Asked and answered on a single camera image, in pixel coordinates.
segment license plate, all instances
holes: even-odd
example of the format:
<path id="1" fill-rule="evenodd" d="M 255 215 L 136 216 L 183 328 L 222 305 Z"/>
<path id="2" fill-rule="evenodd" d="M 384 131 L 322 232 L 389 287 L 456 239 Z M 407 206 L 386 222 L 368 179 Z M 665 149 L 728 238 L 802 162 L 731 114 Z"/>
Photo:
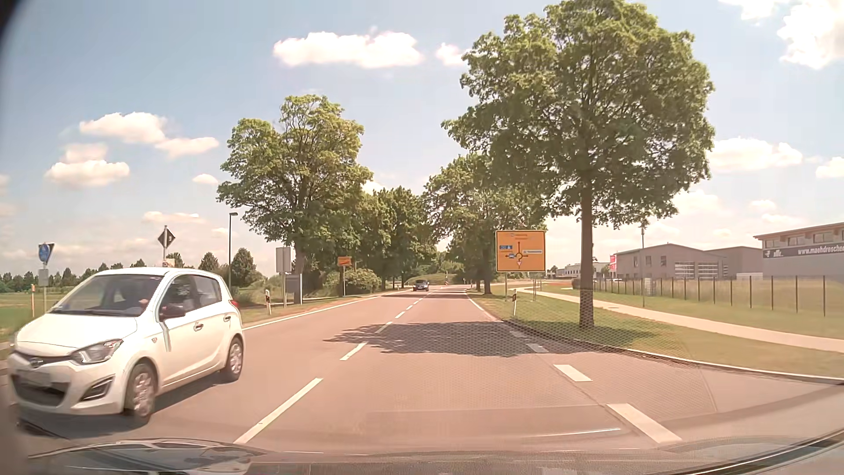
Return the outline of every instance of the license plate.
<path id="1" fill-rule="evenodd" d="M 50 374 L 39 371 L 19 371 L 18 376 L 21 382 L 30 386 L 47 387 L 50 385 Z"/>

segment road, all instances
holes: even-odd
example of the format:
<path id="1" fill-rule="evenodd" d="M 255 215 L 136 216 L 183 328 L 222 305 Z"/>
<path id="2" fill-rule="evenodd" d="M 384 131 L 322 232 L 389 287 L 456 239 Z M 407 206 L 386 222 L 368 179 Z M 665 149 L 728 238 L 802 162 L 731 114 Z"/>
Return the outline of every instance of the road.
<path id="1" fill-rule="evenodd" d="M 467 287 L 396 292 L 253 326 L 239 381 L 163 395 L 145 427 L 41 418 L 29 453 L 177 437 L 276 451 L 650 448 L 844 427 L 844 388 L 602 353 L 520 333 Z"/>

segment metal fence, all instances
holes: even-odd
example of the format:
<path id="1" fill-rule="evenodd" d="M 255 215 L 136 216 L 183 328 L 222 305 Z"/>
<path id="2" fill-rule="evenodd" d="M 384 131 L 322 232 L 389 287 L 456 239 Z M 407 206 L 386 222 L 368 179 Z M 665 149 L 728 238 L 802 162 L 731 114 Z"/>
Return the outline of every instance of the metal fence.
<path id="1" fill-rule="evenodd" d="M 746 308 L 844 315 L 844 276 L 738 279 L 597 279 L 598 292 L 678 298 Z"/>

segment car wheel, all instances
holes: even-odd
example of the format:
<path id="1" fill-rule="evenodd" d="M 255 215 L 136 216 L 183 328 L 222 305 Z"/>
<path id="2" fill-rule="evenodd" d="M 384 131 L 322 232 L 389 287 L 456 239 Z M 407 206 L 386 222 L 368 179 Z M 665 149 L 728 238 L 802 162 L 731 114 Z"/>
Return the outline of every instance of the car wheel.
<path id="1" fill-rule="evenodd" d="M 229 344 L 229 354 L 225 359 L 225 368 L 220 370 L 223 381 L 234 383 L 241 377 L 243 370 L 243 341 L 236 336 Z"/>
<path id="2" fill-rule="evenodd" d="M 146 363 L 132 368 L 126 384 L 124 415 L 137 425 L 145 425 L 155 412 L 155 372 Z"/>

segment building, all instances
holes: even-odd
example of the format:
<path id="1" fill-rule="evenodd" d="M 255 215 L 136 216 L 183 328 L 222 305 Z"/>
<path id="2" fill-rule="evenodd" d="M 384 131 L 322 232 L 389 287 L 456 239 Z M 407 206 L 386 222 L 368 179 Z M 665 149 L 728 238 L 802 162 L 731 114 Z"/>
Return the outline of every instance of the building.
<path id="1" fill-rule="evenodd" d="M 592 278 L 597 278 L 601 276 L 601 269 L 605 265 L 609 265 L 609 262 L 594 262 L 593 266 L 595 268 L 594 273 L 592 274 Z M 580 277 L 580 264 L 569 264 L 562 269 L 557 269 L 557 277 L 558 278 L 570 278 L 570 277 Z"/>
<path id="2" fill-rule="evenodd" d="M 764 276 L 844 275 L 844 222 L 754 236 Z"/>
<path id="3" fill-rule="evenodd" d="M 616 275 L 625 279 L 729 279 L 739 272 L 759 272 L 761 249 L 738 246 L 705 251 L 666 243 L 617 253 L 615 265 Z"/>

